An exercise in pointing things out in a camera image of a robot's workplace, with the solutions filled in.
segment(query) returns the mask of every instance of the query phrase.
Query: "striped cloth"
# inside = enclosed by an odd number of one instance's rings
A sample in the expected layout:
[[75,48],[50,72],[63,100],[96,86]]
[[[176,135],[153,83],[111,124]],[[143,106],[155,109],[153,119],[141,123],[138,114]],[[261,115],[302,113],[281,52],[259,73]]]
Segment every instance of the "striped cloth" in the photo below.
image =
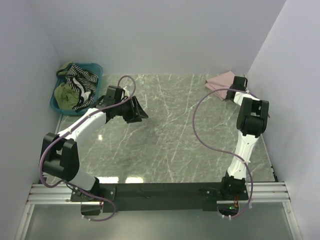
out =
[[74,63],[65,75],[66,83],[78,93],[79,102],[72,109],[76,112],[94,103],[97,92],[98,76],[88,70],[83,70]]

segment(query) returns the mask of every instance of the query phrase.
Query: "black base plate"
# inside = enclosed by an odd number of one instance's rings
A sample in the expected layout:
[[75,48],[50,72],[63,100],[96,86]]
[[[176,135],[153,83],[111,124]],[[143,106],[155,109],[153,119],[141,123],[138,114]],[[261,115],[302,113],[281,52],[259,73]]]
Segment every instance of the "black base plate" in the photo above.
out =
[[[217,211],[217,201],[234,200],[234,196],[223,196],[220,187],[220,182],[100,184],[104,197],[113,201],[118,211],[190,209]],[[239,200],[248,198],[247,191],[238,195]],[[72,202],[92,200],[79,192],[71,197]],[[103,212],[113,212],[112,205],[104,202]]]

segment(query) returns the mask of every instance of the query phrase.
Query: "green cloth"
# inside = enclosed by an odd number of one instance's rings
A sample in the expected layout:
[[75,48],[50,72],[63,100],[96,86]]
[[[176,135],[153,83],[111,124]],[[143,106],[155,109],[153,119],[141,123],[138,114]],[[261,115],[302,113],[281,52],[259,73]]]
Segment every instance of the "green cloth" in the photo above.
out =
[[68,73],[69,68],[72,65],[72,61],[66,62],[62,67],[59,68],[59,70],[56,72],[57,77],[65,76]]
[[79,102],[78,93],[64,82],[54,90],[54,97],[59,108],[64,110],[72,110]]

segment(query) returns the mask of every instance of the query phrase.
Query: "fabric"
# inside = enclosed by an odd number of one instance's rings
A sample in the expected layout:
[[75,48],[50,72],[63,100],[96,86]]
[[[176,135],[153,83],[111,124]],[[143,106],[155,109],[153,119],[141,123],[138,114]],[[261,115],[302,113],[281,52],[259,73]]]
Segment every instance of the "fabric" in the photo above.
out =
[[78,112],[94,103],[98,82],[96,74],[72,63],[65,75],[65,80],[78,93],[78,103],[72,108],[73,110]]
[[79,102],[77,91],[64,82],[54,90],[54,97],[59,108],[64,110],[72,110]]
[[[224,74],[206,80],[205,86],[211,91],[216,89],[230,88],[234,82],[234,78],[235,74],[232,71],[228,71]],[[221,100],[224,100],[227,97],[227,91],[217,91],[214,94],[217,95]]]
[[56,72],[57,77],[65,76],[68,73],[69,68],[72,65],[72,61],[66,62],[62,67],[59,68],[59,70]]

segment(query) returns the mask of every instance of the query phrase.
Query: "white wall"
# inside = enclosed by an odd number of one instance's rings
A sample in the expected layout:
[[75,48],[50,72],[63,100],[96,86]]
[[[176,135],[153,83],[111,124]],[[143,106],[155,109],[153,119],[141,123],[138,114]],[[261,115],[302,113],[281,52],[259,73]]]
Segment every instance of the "white wall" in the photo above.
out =
[[0,239],[11,240],[57,124],[49,101],[60,60],[26,0],[0,1],[0,33]]
[[285,2],[29,1],[64,62],[113,74],[246,74]]
[[306,240],[320,234],[319,9],[319,0],[287,0],[248,73],[270,101],[264,137]]

